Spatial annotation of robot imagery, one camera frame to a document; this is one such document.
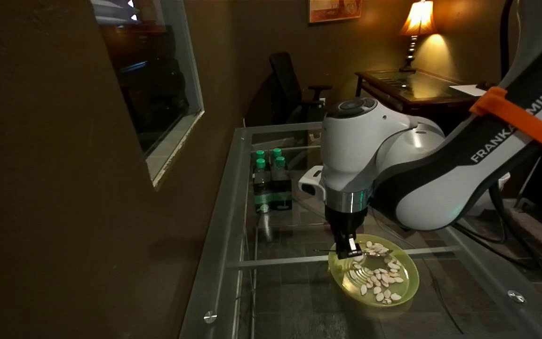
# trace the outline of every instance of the wall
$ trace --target wall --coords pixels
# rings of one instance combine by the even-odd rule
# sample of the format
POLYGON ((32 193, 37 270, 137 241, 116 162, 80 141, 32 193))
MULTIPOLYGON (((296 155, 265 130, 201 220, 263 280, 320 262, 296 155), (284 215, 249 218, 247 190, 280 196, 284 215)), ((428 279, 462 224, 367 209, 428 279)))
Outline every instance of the wall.
POLYGON ((224 8, 189 11, 207 113, 155 191, 90 3, 0 2, 0 338, 176 337, 239 124, 224 8))
POLYGON ((271 74, 269 55, 278 51, 292 56, 301 87, 332 84, 334 89, 325 93, 330 103, 354 97, 355 71, 396 69, 404 64, 408 38, 397 33, 411 3, 364 0, 359 19, 310 25, 307 0, 232 1, 242 112, 271 74))
MULTIPOLYGON (((421 40, 413 67, 464 83, 501 79, 499 21, 504 0, 436 0, 439 34, 421 40)), ((516 5, 510 12, 510 58, 518 44, 516 5)))

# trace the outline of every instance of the black chair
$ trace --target black chair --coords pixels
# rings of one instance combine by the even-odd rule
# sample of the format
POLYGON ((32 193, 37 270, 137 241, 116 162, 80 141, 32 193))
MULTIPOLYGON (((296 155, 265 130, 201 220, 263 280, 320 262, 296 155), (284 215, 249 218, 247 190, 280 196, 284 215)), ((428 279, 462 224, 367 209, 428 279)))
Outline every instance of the black chair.
POLYGON ((312 99, 303 99, 303 91, 298 83, 290 54, 287 52, 273 53, 269 56, 273 75, 278 82, 282 94, 282 111, 285 122, 321 121, 325 115, 323 101, 319 100, 322 90, 331 89, 332 86, 309 86, 314 90, 312 99))

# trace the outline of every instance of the table lamp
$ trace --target table lamp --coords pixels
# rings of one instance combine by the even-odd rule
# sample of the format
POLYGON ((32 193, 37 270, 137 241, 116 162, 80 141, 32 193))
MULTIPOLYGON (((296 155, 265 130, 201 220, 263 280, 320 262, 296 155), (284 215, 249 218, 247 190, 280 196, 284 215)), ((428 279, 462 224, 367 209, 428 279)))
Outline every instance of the table lamp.
POLYGON ((411 62, 415 60, 415 44, 417 43, 417 37, 422 34, 434 34, 437 33, 434 26, 434 18, 432 16, 432 7, 434 2, 421 0, 414 2, 411 5, 411 11, 409 17, 405 21, 405 25, 401 28, 400 36, 411 36, 411 43, 409 44, 409 51, 406 64, 404 67, 399 68, 401 72, 415 72, 415 69, 411 67, 411 62))

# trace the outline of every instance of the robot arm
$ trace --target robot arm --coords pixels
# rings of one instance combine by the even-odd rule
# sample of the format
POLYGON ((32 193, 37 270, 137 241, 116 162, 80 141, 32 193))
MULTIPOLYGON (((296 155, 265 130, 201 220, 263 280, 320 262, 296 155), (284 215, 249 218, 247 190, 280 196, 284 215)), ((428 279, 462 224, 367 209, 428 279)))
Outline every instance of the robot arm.
MULTIPOLYGON (((506 99, 542 120, 542 2, 520 4, 521 35, 499 84, 506 99)), ((360 255, 355 230, 367 205, 414 230, 451 225, 478 197, 542 145, 490 114, 471 116, 448 137, 428 120, 374 99, 340 103, 323 120, 323 167, 301 179, 325 203, 340 258, 360 255)))

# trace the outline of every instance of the green plate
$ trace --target green plate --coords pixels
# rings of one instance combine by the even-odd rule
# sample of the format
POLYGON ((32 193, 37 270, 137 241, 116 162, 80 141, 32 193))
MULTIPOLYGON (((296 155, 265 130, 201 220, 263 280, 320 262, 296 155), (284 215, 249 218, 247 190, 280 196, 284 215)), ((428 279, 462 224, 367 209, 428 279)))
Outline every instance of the green plate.
MULTIPOLYGON (((347 259, 338 259, 338 256, 335 252, 330 252, 327 258, 327 263, 329 264, 329 272, 331 272, 334 280, 338 283, 338 286, 351 298, 358 300, 366 305, 372 307, 395 307, 402 305, 413 298, 413 295, 417 292, 417 288, 420 285, 420 276, 417 272, 417 267, 415 263, 405 253, 400 247, 393 244, 392 242, 380 238, 379 236, 374 236, 370 234, 357 234, 356 242, 359 243, 361 248, 366 247, 366 242, 379 242, 388 249, 392 250, 392 255, 401 263, 401 270, 399 271, 400 277, 404 279, 402 283, 392 283, 389 287, 390 291, 393 293, 398 293, 402 298, 398 301, 393 301, 390 305, 382 304, 381 302, 376 301, 376 298, 373 292, 368 291, 364 296, 361 295, 361 285, 366 282, 369 275, 364 273, 363 270, 356 271, 356 278, 353 279, 349 274, 349 271, 352 268, 352 263, 355 262, 353 258, 347 259)), ((375 270, 376 268, 387 268, 384 263, 384 258, 375 258, 372 256, 365 255, 365 258, 359 262, 361 266, 367 267, 370 270, 375 270)))

